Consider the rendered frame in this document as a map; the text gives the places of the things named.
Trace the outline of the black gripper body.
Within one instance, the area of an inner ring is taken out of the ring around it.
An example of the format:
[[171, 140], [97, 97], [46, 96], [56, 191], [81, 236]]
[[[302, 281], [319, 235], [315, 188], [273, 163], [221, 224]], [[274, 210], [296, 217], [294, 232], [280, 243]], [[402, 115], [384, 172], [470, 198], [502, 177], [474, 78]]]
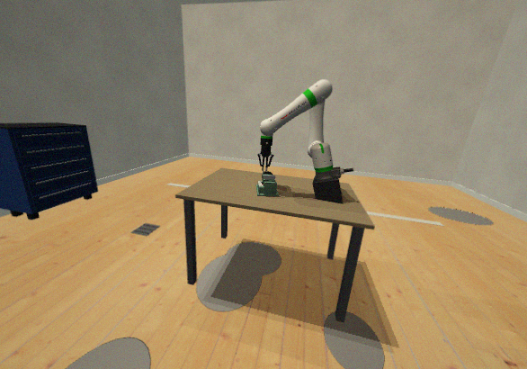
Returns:
[[[270, 150], [270, 151], [264, 151], [264, 150]], [[270, 147], [265, 147], [265, 146], [261, 146], [261, 155], [263, 156], [263, 158], [266, 158], [266, 155], [268, 154], [268, 157], [272, 154], [271, 153], [271, 146]], [[264, 156], [265, 154], [265, 156]]]

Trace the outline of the green bench vise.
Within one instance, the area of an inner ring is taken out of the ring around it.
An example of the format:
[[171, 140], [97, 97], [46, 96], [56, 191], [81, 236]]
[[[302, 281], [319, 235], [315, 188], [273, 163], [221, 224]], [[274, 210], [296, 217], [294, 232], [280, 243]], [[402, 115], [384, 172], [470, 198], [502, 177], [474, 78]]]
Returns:
[[263, 171], [262, 181], [258, 181], [256, 185], [257, 196], [279, 196], [277, 192], [277, 182], [275, 182], [275, 175], [269, 171]]

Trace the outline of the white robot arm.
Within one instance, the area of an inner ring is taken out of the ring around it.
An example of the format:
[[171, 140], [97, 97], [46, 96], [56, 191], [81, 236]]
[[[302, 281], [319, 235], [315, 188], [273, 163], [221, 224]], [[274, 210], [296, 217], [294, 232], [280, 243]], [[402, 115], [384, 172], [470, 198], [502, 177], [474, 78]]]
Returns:
[[[334, 178], [340, 178], [345, 172], [353, 171], [353, 168], [343, 169], [339, 166], [333, 167], [330, 145], [324, 143], [323, 119], [325, 99], [330, 96], [332, 90], [333, 87], [329, 81], [325, 79], [320, 80], [283, 110], [269, 119], [263, 120], [260, 125], [261, 145], [270, 147], [272, 145], [272, 135], [281, 126], [309, 110], [310, 126], [308, 155], [310, 157], [313, 156], [311, 158], [316, 171], [316, 181], [327, 181]], [[313, 148], [311, 148], [312, 146]]]

